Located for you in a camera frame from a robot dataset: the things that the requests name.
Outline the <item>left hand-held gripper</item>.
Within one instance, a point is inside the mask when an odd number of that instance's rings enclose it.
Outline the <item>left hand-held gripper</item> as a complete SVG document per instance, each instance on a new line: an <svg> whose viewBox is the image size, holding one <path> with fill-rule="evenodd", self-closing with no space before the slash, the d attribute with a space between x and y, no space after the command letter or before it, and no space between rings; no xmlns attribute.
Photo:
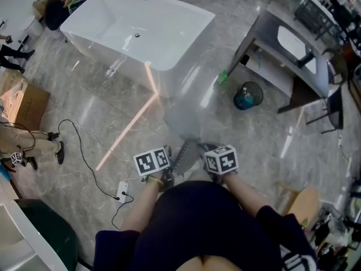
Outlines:
<svg viewBox="0 0 361 271"><path fill-rule="evenodd" d="M148 181L160 172L160 191L166 191L174 185L173 161L171 147L165 145L133 156L139 177Z"/></svg>

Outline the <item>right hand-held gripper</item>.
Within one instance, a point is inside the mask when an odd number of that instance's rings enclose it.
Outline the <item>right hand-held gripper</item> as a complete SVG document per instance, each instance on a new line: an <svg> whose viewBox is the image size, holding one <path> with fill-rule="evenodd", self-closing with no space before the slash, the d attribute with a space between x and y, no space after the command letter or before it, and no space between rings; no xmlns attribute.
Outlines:
<svg viewBox="0 0 361 271"><path fill-rule="evenodd" d="M218 146L212 143L198 144L204 162L204 171L213 182L221 182L225 174L239 168L236 149L231 145Z"/></svg>

